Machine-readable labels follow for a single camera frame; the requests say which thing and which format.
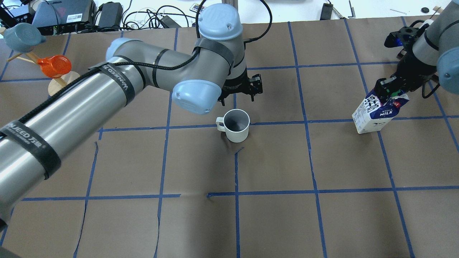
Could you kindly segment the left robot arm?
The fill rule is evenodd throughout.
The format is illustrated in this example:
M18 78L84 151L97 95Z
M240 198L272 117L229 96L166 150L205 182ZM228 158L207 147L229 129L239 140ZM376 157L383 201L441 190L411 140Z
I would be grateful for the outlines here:
M205 115L228 95L261 94L261 77L247 76L243 25L236 7L218 3L198 10L193 54L137 39L115 39L105 61L1 128L1 230L13 207L50 178L87 140L146 86L171 92L188 112Z

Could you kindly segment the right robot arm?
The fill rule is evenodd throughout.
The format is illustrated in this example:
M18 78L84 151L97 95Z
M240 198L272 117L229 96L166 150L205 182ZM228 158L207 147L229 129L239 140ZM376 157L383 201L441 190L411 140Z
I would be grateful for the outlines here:
M413 25L391 32L384 46L402 46L404 56L395 73L377 80L374 95L385 103L399 91L415 91L438 76L438 85L449 93L458 94L459 86L459 6L453 0L438 17L419 28Z

